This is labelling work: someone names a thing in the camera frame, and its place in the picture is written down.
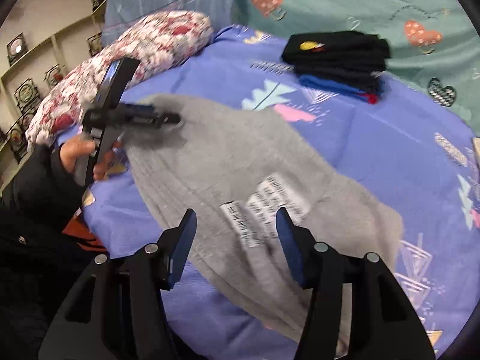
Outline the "black sleeve left forearm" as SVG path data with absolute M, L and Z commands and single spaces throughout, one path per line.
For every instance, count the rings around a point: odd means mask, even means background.
M 84 191 L 62 164 L 59 149 L 37 146 L 1 192 L 1 248 L 31 253 L 65 248 L 63 230 Z

